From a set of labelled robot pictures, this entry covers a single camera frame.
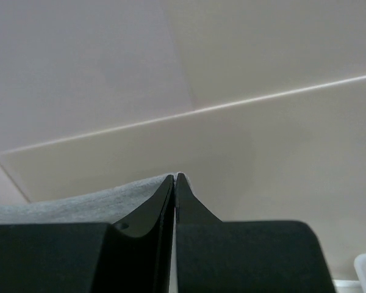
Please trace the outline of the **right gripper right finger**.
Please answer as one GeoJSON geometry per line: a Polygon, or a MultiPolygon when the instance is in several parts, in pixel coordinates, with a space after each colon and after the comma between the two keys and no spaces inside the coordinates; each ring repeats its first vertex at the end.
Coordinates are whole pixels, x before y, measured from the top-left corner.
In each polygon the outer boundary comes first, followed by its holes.
{"type": "Polygon", "coordinates": [[[224,222],[176,178],[179,292],[334,292],[318,237],[296,220],[224,222]]]}

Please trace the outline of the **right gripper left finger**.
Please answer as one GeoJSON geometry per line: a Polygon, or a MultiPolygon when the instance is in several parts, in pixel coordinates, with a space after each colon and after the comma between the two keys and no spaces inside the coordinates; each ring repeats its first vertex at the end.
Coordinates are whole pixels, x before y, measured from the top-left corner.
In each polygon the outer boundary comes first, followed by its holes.
{"type": "Polygon", "coordinates": [[[0,292],[167,292],[174,178],[113,223],[0,225],[0,292]]]}

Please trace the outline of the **grey tank top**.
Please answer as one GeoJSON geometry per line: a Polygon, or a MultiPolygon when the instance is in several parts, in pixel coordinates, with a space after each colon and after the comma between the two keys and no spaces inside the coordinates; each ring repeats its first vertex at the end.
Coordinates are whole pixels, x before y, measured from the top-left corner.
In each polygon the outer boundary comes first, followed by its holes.
{"type": "Polygon", "coordinates": [[[163,174],[59,200],[0,205],[0,225],[115,223],[149,200],[167,176],[163,174]]]}

